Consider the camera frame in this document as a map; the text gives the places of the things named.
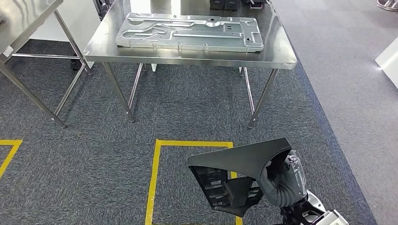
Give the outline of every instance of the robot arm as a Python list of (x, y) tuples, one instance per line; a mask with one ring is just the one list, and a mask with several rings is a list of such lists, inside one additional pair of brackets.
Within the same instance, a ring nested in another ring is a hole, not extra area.
[[(243, 217), (265, 196), (280, 207), (283, 225), (348, 225), (307, 190), (300, 159), (285, 138), (191, 156), (188, 166), (214, 210)], [(228, 171), (246, 177), (228, 179)]]

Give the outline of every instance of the gray floor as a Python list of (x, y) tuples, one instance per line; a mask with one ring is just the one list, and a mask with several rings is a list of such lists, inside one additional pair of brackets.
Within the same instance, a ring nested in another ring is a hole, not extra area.
[(274, 0), (338, 142), (381, 225), (396, 225), (398, 90), (375, 63), (398, 13), (375, 0)]
[[(70, 53), (67, 45), (40, 41), (29, 42), (23, 51), (38, 49)], [(67, 60), (12, 58), (7, 66), (52, 108), (74, 76)], [(137, 65), (112, 67), (127, 96)], [(341, 150), (326, 134), (333, 133), (325, 129), (327, 120), (319, 120), (323, 111), (314, 105), (300, 64), (281, 71), (252, 130), (247, 129), (250, 110), (237, 68), (158, 65), (156, 73), (144, 72), (135, 123), (127, 121), (102, 65), (94, 70), (94, 76), (79, 80), (61, 112), (67, 129), (44, 117), (0, 76), (0, 137), (23, 139), (0, 179), (0, 224), (143, 224), (156, 138), (238, 146), (278, 137), (287, 137), (297, 150), (309, 188), (327, 208), (340, 211), (352, 225), (374, 224), (355, 179), (347, 181), (351, 170), (344, 156), (336, 157)], [(269, 72), (249, 69), (255, 99)], [(232, 216), (208, 209), (186, 166), (189, 155), (210, 150), (162, 148), (155, 224), (233, 224)], [(265, 200), (244, 218), (251, 225), (278, 222), (278, 209)]]

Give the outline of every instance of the yellow tape marking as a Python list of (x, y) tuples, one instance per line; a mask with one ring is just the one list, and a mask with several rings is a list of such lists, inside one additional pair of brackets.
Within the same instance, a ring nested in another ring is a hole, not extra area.
[[(162, 146), (196, 146), (196, 147), (225, 147), (232, 148), (232, 142), (200, 142), (200, 141), (166, 141), (156, 139), (152, 162), (152, 176), (149, 183), (148, 202), (146, 204), (145, 225), (152, 225), (153, 207), (156, 193), (156, 180), (158, 179), (159, 158)], [(237, 173), (231, 172), (231, 178), (236, 178)], [(235, 217), (235, 225), (242, 225), (242, 218)]]
[(8, 153), (6, 159), (0, 166), (0, 178), (3, 175), (4, 171), (6, 170), (8, 164), (11, 162), (11, 159), (14, 157), (16, 151), (21, 145), (22, 140), (0, 140), (0, 145), (12, 145), (11, 151)]

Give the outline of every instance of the black plastic part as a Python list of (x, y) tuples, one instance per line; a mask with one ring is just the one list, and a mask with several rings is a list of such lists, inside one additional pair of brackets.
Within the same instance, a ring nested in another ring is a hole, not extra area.
[(80, 60), (70, 60), (70, 67), (72, 68), (73, 71), (78, 71), (82, 67), (82, 62)]
[(241, 0), (225, 0), (224, 9), (237, 10)]
[[(268, 161), (268, 178), (273, 180), (290, 150), (287, 140), (280, 138), (191, 156), (188, 166), (212, 209), (243, 217), (263, 196), (259, 187), (252, 187), (253, 181)], [(246, 177), (228, 179), (228, 171)]]
[(210, 0), (210, 9), (224, 9), (225, 0)]

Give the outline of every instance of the metal panel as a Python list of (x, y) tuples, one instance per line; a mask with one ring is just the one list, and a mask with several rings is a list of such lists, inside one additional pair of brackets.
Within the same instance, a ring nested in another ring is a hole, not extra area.
[(258, 52), (264, 49), (257, 20), (200, 15), (127, 15), (117, 34), (123, 47)]

